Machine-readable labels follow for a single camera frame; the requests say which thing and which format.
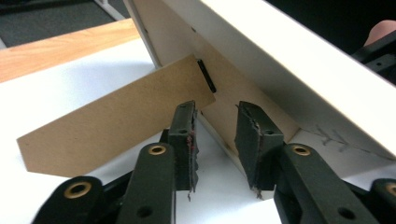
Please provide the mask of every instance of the white surface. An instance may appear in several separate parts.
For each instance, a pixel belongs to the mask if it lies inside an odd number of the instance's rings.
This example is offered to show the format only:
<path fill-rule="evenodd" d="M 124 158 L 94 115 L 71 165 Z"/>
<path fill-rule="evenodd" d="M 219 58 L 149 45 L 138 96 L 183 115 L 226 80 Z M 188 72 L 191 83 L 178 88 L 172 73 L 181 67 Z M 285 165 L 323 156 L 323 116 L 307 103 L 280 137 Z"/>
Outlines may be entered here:
<path fill-rule="evenodd" d="M 265 1 L 163 1 L 302 129 L 394 158 L 396 89 L 387 81 Z"/>
<path fill-rule="evenodd" d="M 25 170 L 16 139 L 149 73 L 141 40 L 0 84 L 0 223 L 30 223 L 66 178 Z M 201 124 L 197 127 L 199 183 L 191 202 L 177 193 L 177 223 L 279 223 L 272 200 L 260 201 Z M 104 184 L 129 172 L 139 149 L 159 135 L 91 172 Z"/>

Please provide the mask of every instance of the brown cardboard strip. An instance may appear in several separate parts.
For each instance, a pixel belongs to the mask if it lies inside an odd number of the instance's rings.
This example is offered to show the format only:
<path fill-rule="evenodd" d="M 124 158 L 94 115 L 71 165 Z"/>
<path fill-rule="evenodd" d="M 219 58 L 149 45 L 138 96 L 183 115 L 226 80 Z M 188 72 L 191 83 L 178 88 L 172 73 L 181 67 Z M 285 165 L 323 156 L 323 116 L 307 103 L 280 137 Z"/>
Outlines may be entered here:
<path fill-rule="evenodd" d="M 18 139 L 26 168 L 48 175 L 84 175 L 172 121 L 176 106 L 214 102 L 193 56 L 146 77 Z"/>

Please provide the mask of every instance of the dark gray surface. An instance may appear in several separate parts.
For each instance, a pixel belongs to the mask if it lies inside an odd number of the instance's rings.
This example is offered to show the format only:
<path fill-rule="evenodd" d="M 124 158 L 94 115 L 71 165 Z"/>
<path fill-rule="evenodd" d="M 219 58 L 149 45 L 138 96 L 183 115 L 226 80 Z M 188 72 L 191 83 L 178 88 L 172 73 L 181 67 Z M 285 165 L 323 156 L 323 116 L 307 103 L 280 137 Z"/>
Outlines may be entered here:
<path fill-rule="evenodd" d="M 7 47 L 14 47 L 114 21 L 93 1 L 65 1 L 33 0 L 28 7 L 0 5 L 0 38 Z M 43 3 L 44 7 L 34 6 Z M 129 17 L 122 0 L 109 4 Z"/>

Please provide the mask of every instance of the wooden strip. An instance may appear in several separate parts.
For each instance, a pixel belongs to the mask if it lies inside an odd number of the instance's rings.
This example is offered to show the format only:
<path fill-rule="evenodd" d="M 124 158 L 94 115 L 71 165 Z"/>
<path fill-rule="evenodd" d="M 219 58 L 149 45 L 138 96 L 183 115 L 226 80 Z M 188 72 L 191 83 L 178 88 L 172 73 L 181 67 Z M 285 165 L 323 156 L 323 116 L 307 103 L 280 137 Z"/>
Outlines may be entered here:
<path fill-rule="evenodd" d="M 139 38 L 131 19 L 0 50 L 0 83 Z"/>
<path fill-rule="evenodd" d="M 28 171 L 84 175 L 168 127 L 177 105 L 214 96 L 193 56 L 143 77 L 18 139 Z"/>

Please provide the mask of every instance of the wooden edge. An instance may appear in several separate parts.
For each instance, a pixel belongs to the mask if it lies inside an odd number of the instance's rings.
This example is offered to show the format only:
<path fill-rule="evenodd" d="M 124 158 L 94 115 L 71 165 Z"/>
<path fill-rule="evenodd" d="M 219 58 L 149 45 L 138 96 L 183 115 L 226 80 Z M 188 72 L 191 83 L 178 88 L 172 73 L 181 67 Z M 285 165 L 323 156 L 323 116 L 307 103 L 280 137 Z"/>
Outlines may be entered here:
<path fill-rule="evenodd" d="M 139 38 L 131 19 L 0 50 L 0 83 Z"/>

